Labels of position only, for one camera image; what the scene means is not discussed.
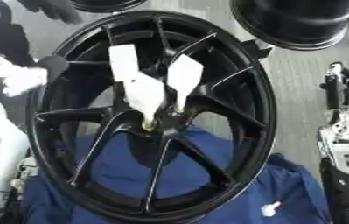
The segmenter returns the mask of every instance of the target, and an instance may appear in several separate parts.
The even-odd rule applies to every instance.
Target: wheel spoke
[[[229,74],[223,78],[220,78],[218,80],[214,80],[212,81],[212,90],[214,90],[215,88],[218,88],[218,87],[223,87],[225,86],[227,83],[232,83],[232,81],[234,79],[242,79],[242,78],[247,78],[247,76],[244,74],[246,71],[252,69],[253,67],[252,66],[247,66],[243,69],[241,69],[239,72],[236,72],[236,73],[232,73],[232,74]]]
[[[144,213],[150,213],[151,207],[153,206],[154,200],[157,198],[157,184],[160,177],[160,174],[163,170],[164,158],[169,149],[171,139],[168,137],[163,137],[161,143],[159,144],[159,156],[157,157],[156,164],[151,170],[150,180],[147,186],[147,191],[144,195],[141,204],[141,210]]]
[[[207,99],[211,105],[208,110],[241,123],[246,127],[246,131],[250,136],[258,135],[266,126],[265,123],[257,121],[241,109],[218,99],[218,97],[214,95],[204,95],[204,98]]]
[[[164,33],[164,27],[161,17],[154,17],[154,23],[156,25],[156,30],[154,34],[155,42],[158,44],[158,47],[161,49],[161,56],[157,62],[157,73],[162,74],[163,77],[167,74],[167,69],[170,63],[170,54],[171,47],[169,44],[169,40]]]
[[[101,123],[105,115],[111,115],[111,107],[102,108],[70,108],[37,113],[39,121],[53,123],[69,121],[86,121]]]
[[[110,46],[117,46],[118,42],[115,39],[115,35],[113,35],[111,28],[108,27],[107,25],[103,25],[101,28],[106,32],[106,35],[108,36],[109,45]]]
[[[216,35],[217,35],[216,32],[211,32],[203,38],[200,38],[194,42],[191,42],[187,45],[183,45],[179,47],[177,53],[174,55],[173,59],[171,60],[171,63],[174,62],[177,58],[179,58],[179,56],[181,56],[182,54],[191,56],[195,52],[205,47],[208,44],[209,40],[214,39]]]
[[[166,52],[169,51],[171,47],[169,44],[169,40],[167,39],[166,34],[164,33],[162,18],[154,17],[154,22],[157,28],[157,30],[155,31],[155,37],[157,39],[157,42],[161,45],[164,55],[166,55]]]
[[[194,143],[186,139],[185,137],[175,138],[181,146],[180,150],[184,152],[188,157],[193,159],[196,163],[204,167],[211,176],[211,182],[219,186],[225,186],[234,182],[224,170],[220,169],[202,150],[199,149]]]
[[[136,111],[129,111],[116,115],[112,119],[105,119],[101,127],[98,129],[87,155],[81,159],[73,177],[69,180],[71,186],[77,187],[86,183],[92,163],[100,155],[105,145],[112,137],[132,130],[132,125],[129,124],[129,119],[130,117],[135,117],[135,112]]]

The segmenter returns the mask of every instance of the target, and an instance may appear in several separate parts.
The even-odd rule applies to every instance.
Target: blue fabric
[[[232,143],[202,129],[192,128],[187,137],[217,165],[224,168],[232,159]],[[91,144],[92,136],[78,139],[76,159]],[[137,163],[126,136],[115,137],[93,165],[93,177],[100,184],[134,197],[144,194],[150,169]],[[204,185],[208,174],[185,155],[166,165],[159,182],[159,197],[187,193]],[[274,217],[263,217],[261,206],[281,201]],[[110,220],[95,215],[65,199],[42,175],[30,178],[24,190],[23,212],[26,223],[33,224],[107,224]],[[236,199],[214,210],[200,224],[322,224],[329,214],[318,182],[301,166],[272,155],[257,179]]]

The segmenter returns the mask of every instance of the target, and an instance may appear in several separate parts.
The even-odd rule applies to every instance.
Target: black wheel rim
[[[171,112],[172,93],[168,90],[168,103],[158,112],[160,125],[153,133],[140,128],[141,115],[122,100],[122,86],[113,85],[107,49],[128,43],[136,43],[141,52],[141,68],[151,76],[165,77],[167,67],[182,53],[206,65],[203,80],[189,97],[189,105],[183,115],[176,116]],[[139,47],[141,44],[147,45],[146,48]],[[144,53],[150,60],[143,59]],[[276,131],[276,104],[272,88],[259,62],[249,57],[241,42],[219,27],[183,14],[135,11],[88,25],[65,41],[55,54],[71,61],[70,69],[47,87],[31,93],[27,126],[31,148],[42,170],[77,204],[120,221],[172,223],[194,220],[240,194],[266,163]],[[86,73],[90,74],[88,79],[82,75]],[[67,87],[65,83],[70,82],[73,84]],[[113,105],[87,108],[109,86],[114,88]],[[241,98],[243,92],[238,87],[243,86],[247,86],[251,98]],[[224,171],[181,136],[194,116],[203,111],[221,114],[230,121],[234,156],[238,159]],[[76,132],[74,129],[68,131],[64,137],[59,130],[59,123],[64,121],[100,123],[101,132],[96,139],[102,141],[96,142],[96,153],[110,137],[120,132],[138,138],[158,136],[163,146],[159,148],[162,153],[158,155],[164,155],[169,142],[181,145],[185,148],[182,152],[208,171],[211,181],[193,192],[157,199],[154,189],[163,161],[157,159],[151,172],[149,190],[142,199],[106,189],[89,179],[86,172],[95,153],[82,166],[71,164],[69,155],[59,149],[68,147],[64,138],[74,137]],[[162,134],[166,128],[174,129],[174,134]],[[63,144],[58,146],[55,144],[58,141]]]
[[[80,11],[88,12],[113,12],[124,11],[146,0],[72,0],[73,6]]]

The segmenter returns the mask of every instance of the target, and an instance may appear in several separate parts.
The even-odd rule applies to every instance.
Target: black alloy wheel
[[[108,47],[125,44],[135,44],[141,70],[162,81],[181,54],[205,66],[184,113],[173,111],[175,92],[166,87],[166,100],[151,132],[141,128],[143,116],[124,100],[122,84],[113,81]],[[276,133],[272,87],[258,60],[219,27],[184,14],[133,11],[88,25],[54,54],[67,59],[70,67],[31,93],[27,128],[41,170],[76,204],[126,223],[192,222],[239,195],[265,165]],[[114,89],[113,103],[90,108],[108,88]],[[206,111],[230,123],[234,159],[226,169],[184,135],[192,120]],[[99,123],[100,128],[88,154],[76,164],[69,151],[80,122]],[[61,128],[62,123],[70,124]],[[150,179],[141,198],[110,190],[90,176],[91,164],[120,133],[127,134],[133,151],[143,151],[141,145],[155,142],[150,151]],[[170,163],[167,157],[175,157],[177,151],[201,165],[209,173],[209,183],[183,195],[159,198],[161,171]]]
[[[99,13],[125,11],[145,1],[146,0],[72,0],[72,4],[80,11]]]

